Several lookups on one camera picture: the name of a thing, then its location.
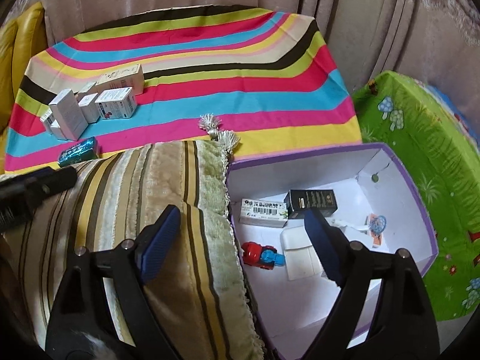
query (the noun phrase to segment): fabric wall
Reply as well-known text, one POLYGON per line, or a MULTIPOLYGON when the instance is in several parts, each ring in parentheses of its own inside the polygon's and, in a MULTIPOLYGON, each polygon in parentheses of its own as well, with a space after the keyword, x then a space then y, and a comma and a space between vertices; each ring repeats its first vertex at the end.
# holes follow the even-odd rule
POLYGON ((17 0, 9 18, 42 1, 49 43, 151 9, 244 4, 314 16, 353 91, 383 70, 437 86, 480 131, 480 13, 470 0, 17 0))

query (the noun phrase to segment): blue foil package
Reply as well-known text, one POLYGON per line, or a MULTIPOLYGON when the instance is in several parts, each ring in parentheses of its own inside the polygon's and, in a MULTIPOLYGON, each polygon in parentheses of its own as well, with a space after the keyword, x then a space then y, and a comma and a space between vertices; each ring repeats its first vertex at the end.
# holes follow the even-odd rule
POLYGON ((58 158, 58 165, 66 167, 77 164, 78 162, 94 160, 99 158, 99 150, 95 137, 85 139, 84 141, 62 151, 58 158))

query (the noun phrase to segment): red toy car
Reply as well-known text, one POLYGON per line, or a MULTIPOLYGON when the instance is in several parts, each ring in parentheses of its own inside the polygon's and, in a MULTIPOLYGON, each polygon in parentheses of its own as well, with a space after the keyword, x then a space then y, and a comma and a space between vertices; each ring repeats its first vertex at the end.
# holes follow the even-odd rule
POLYGON ((284 266, 285 256, 277 253, 273 246, 262 246, 255 242, 246 242, 243 249, 243 262, 248 266, 262 269, 273 269, 274 266, 284 266))

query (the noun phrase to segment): table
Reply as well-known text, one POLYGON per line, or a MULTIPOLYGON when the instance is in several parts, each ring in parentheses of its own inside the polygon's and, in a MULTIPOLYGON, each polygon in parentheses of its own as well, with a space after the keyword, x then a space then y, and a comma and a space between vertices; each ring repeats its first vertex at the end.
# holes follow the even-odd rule
POLYGON ((39 121, 56 93, 137 63, 145 90, 132 118, 99 120, 82 135, 97 138, 103 157, 208 139, 198 127, 206 113, 241 138, 235 158, 361 142, 349 93, 312 17, 241 5, 173 8, 102 24, 34 56, 10 119, 6 173, 57 167, 75 144, 39 121))

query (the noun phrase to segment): tassel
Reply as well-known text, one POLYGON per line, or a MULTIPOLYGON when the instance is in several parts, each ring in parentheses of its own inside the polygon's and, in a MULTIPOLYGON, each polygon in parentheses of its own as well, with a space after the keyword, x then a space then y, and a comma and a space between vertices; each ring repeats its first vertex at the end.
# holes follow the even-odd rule
POLYGON ((214 114, 205 114, 200 116, 200 122, 198 122, 198 126, 207 132, 210 139, 217 140, 218 126, 220 126, 221 123, 222 121, 214 114))
POLYGON ((220 131, 218 133, 218 142, 220 142, 228 156, 232 156, 233 149, 239 144, 240 138, 232 131, 220 131))

